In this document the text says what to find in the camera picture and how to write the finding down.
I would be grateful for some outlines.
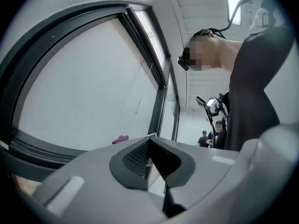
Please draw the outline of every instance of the neck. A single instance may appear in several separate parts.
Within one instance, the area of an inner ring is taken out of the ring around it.
[[[243,42],[234,42],[230,40],[219,39],[219,59],[221,66],[232,72],[235,64],[235,58]]]

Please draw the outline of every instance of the background person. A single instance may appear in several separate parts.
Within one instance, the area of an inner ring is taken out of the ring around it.
[[[222,130],[222,121],[221,120],[218,120],[216,121],[216,124],[215,124],[215,140],[218,139],[218,135],[220,134]],[[213,131],[211,131],[207,137],[208,140],[212,140],[213,139]]]
[[[202,137],[199,138],[198,142],[197,142],[197,146],[200,146],[200,147],[207,147],[207,135],[206,135],[206,131],[202,131]]]

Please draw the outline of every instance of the ceiling light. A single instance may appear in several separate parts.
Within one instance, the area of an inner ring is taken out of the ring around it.
[[[240,0],[228,0],[228,9],[229,9],[229,19],[232,17],[232,14]],[[241,9],[239,8],[235,18],[233,20],[233,24],[240,25],[241,24]]]
[[[215,99],[210,99],[206,105],[211,106],[214,103]]]

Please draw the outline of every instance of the man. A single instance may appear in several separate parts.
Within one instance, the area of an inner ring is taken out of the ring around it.
[[[197,142],[197,146],[200,147],[207,147],[207,136],[206,136],[206,131],[202,131],[202,137],[199,138],[198,142]]]
[[[222,130],[222,121],[221,120],[218,120],[216,121],[216,124],[215,124],[215,139],[217,140],[218,138],[218,135],[219,133],[221,132]],[[211,131],[207,137],[208,140],[212,140],[213,139],[213,132]]]
[[[287,22],[275,26],[274,10],[270,0],[262,1],[244,42],[225,40],[221,33],[216,34],[216,29],[203,29],[194,35],[179,57],[179,62],[185,65],[231,72],[227,136],[221,145],[218,139],[216,148],[240,151],[245,141],[259,138],[279,124],[264,89],[287,58],[294,32]]]

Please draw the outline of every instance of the cable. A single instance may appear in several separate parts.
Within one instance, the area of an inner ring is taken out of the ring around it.
[[[185,109],[187,110],[187,71],[186,71],[186,105]]]
[[[148,73],[148,78],[149,78],[149,76],[150,76],[150,71],[151,71],[151,68],[152,68],[152,67],[153,67],[153,63],[152,63],[151,66],[150,66],[150,70],[149,70],[149,73]],[[142,94],[141,94],[141,97],[140,97],[140,100],[139,100],[137,109],[136,109],[136,111],[135,111],[135,114],[138,114],[139,105],[140,105],[140,102],[141,102],[141,100],[142,100],[142,96],[143,96],[144,91],[145,91],[145,85],[143,86],[143,91],[142,91]]]

